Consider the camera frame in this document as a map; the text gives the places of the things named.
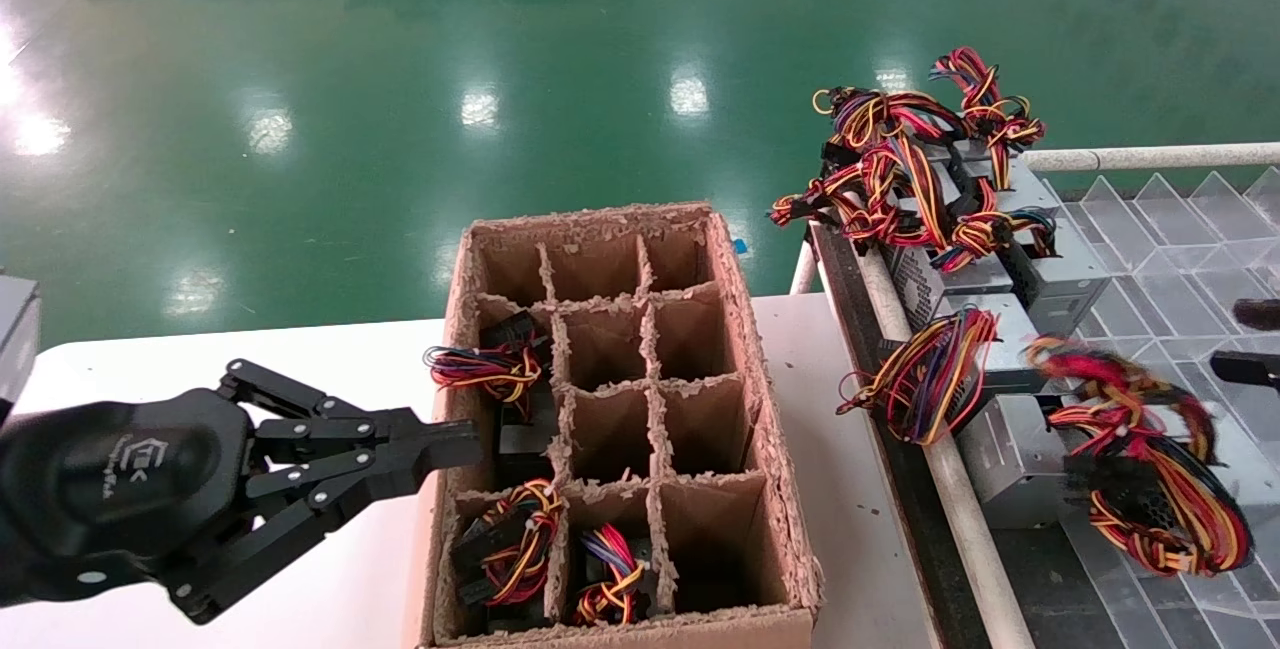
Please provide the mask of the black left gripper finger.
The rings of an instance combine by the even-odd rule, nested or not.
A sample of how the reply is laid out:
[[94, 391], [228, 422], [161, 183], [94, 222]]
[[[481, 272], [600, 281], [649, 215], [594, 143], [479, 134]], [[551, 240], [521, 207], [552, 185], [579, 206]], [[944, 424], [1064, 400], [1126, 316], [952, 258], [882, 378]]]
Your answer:
[[339, 460], [358, 469], [387, 457], [396, 467], [435, 471], [483, 458], [470, 420], [433, 424], [408, 407], [361, 410], [247, 358], [227, 366], [220, 397], [274, 416], [253, 430], [253, 448], [278, 463], [319, 470], [324, 460]]

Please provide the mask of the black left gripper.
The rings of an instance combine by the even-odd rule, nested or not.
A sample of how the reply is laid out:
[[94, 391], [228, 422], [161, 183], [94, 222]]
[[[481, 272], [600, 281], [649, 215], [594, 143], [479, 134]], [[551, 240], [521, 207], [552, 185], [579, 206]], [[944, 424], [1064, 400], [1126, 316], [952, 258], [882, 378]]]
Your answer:
[[163, 581], [206, 625], [372, 503], [415, 494], [422, 447], [356, 447], [244, 479], [248, 413], [215, 390], [101, 399], [3, 428], [3, 604]]

